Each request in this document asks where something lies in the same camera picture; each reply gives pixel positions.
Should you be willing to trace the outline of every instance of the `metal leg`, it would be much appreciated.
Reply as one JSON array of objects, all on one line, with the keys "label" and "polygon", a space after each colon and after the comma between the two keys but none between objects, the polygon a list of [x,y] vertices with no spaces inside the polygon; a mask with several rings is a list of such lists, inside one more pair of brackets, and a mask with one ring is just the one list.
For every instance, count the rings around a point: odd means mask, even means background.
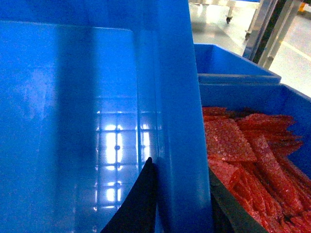
[{"label": "metal leg", "polygon": [[260,1],[258,8],[257,8],[257,9],[255,10],[255,12],[254,12],[254,15],[253,15],[251,24],[249,25],[248,30],[245,31],[245,32],[246,32],[245,40],[248,40],[249,37],[250,37],[250,35],[251,35],[251,33],[252,33],[252,29],[253,29],[253,27],[254,27],[254,25],[255,25],[255,22],[256,22],[256,19],[257,19],[258,15],[259,15],[259,11],[260,11],[260,9],[261,9],[262,2],[263,2],[263,1]]},{"label": "metal leg", "polygon": [[258,62],[258,65],[269,69],[277,51],[281,46],[281,42],[291,26],[294,17],[296,16],[301,2],[297,0],[287,0],[285,6],[276,22],[273,33],[271,34],[264,52]]},{"label": "metal leg", "polygon": [[226,21],[227,21],[227,24],[229,24],[230,23],[230,21],[232,20],[232,13],[233,13],[233,9],[234,9],[234,7],[233,6],[230,6],[230,8],[229,8],[229,12],[228,12],[228,16],[227,16],[227,19],[226,19]]}]

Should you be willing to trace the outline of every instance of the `blue plastic bin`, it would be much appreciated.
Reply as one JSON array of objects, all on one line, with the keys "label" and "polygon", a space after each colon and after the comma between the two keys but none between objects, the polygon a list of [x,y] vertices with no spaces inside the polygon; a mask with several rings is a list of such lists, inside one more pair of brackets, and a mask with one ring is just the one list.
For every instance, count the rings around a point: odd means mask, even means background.
[{"label": "blue plastic bin", "polygon": [[199,80],[208,83],[279,83],[281,77],[213,44],[194,44]]},{"label": "blue plastic bin", "polygon": [[4,0],[0,27],[0,232],[99,232],[148,156],[157,232],[211,231],[188,1]]},{"label": "blue plastic bin", "polygon": [[249,107],[266,114],[285,114],[295,118],[290,130],[303,136],[304,145],[289,158],[311,178],[311,98],[289,86],[271,83],[200,84],[202,106],[243,110]]}]

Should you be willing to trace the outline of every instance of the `red bubble wrap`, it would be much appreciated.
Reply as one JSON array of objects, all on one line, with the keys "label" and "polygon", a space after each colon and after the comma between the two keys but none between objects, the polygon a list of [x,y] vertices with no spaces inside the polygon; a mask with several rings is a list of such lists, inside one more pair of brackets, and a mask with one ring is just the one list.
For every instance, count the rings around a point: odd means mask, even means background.
[{"label": "red bubble wrap", "polygon": [[275,219],[280,219],[282,217],[282,207],[275,200],[275,198],[270,194],[272,188],[269,186],[267,180],[260,173],[258,168],[251,163],[243,163],[245,169],[254,177],[257,188],[260,190],[260,193],[264,199],[266,214],[272,216]]},{"label": "red bubble wrap", "polygon": [[204,126],[209,158],[226,162],[257,160],[234,120],[208,121]]},{"label": "red bubble wrap", "polygon": [[292,161],[290,161],[287,157],[276,156],[279,164],[285,168],[289,173],[298,178],[302,183],[304,183],[309,189],[311,189],[311,180],[309,177],[303,173],[298,167],[296,167]]},{"label": "red bubble wrap", "polygon": [[251,114],[238,121],[241,130],[266,130],[284,132],[293,125],[294,121],[288,116],[268,116],[265,114]]},{"label": "red bubble wrap", "polygon": [[221,107],[203,107],[202,112],[204,116],[225,116],[226,108]]},{"label": "red bubble wrap", "polygon": [[245,136],[258,136],[258,135],[264,135],[266,140],[268,142],[276,142],[276,143],[281,143],[283,141],[289,142],[289,141],[295,141],[297,139],[302,138],[301,136],[293,135],[292,132],[290,131],[285,131],[282,133],[275,133],[275,132],[270,132],[266,130],[242,130],[243,134]]},{"label": "red bubble wrap", "polygon": [[240,168],[219,160],[209,159],[208,166],[229,191],[233,189],[241,175]]},{"label": "red bubble wrap", "polygon": [[281,226],[283,228],[284,233],[291,233],[292,232],[291,227],[284,221],[284,219],[281,220]]},{"label": "red bubble wrap", "polygon": [[311,232],[310,225],[301,216],[292,217],[291,222],[293,222],[294,226],[298,228],[301,233]]},{"label": "red bubble wrap", "polygon": [[248,214],[254,211],[252,205],[246,199],[241,197],[236,191],[231,190],[230,192]]},{"label": "red bubble wrap", "polygon": [[227,119],[228,116],[203,116],[204,122],[212,121],[212,120],[219,120],[219,119]]},{"label": "red bubble wrap", "polygon": [[253,208],[260,213],[266,212],[265,201],[262,196],[261,184],[257,183],[256,180],[247,171],[241,175],[241,180],[245,186],[249,187],[251,196],[253,198]]},{"label": "red bubble wrap", "polygon": [[264,136],[251,140],[251,146],[257,156],[257,166],[268,178],[278,195],[287,203],[295,214],[303,211],[299,195],[288,176],[282,171],[281,166],[272,154]]}]

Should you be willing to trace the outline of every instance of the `stacked bins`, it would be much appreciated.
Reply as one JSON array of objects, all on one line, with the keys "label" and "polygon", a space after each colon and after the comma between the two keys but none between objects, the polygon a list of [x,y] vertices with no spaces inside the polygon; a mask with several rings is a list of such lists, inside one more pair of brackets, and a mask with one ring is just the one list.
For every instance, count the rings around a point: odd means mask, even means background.
[{"label": "stacked bins", "polygon": [[0,19],[1,232],[99,232],[149,156],[157,232],[210,232],[188,2],[4,0]]},{"label": "stacked bins", "polygon": [[281,77],[217,45],[194,44],[201,82],[279,83]]},{"label": "stacked bins", "polygon": [[[200,81],[202,106],[226,107],[228,110],[235,111],[242,111],[244,107],[249,107],[269,115],[293,116],[296,123],[289,129],[294,134],[303,136],[304,145],[289,158],[311,177],[311,98],[289,86],[280,84],[278,77],[271,77],[274,75],[273,73],[218,46],[195,45],[195,53],[197,69],[201,73],[199,76],[204,77]],[[223,64],[229,65],[232,59],[234,59],[234,64],[238,64],[238,67],[233,65],[223,67]],[[226,76],[213,76],[215,73],[226,74]],[[245,77],[244,74],[252,74],[252,76]],[[226,209],[229,210],[234,205],[230,204]],[[222,227],[226,228],[227,232],[232,232],[232,227],[226,224],[234,224],[244,230],[248,228],[249,232],[254,231],[254,229],[249,229],[250,222],[237,222],[241,220],[230,216],[231,214],[226,213],[226,217],[231,220],[231,223],[223,219]]]}]

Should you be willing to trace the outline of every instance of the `gray floor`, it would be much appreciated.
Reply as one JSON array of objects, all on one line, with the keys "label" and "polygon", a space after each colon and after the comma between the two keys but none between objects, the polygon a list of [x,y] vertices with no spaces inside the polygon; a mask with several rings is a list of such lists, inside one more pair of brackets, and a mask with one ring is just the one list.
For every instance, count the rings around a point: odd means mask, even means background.
[{"label": "gray floor", "polygon": [[[236,8],[230,24],[226,23],[228,7],[190,4],[195,43],[220,45],[242,55],[254,10]],[[311,20],[296,16],[270,70],[282,77],[281,82],[311,97]]]}]

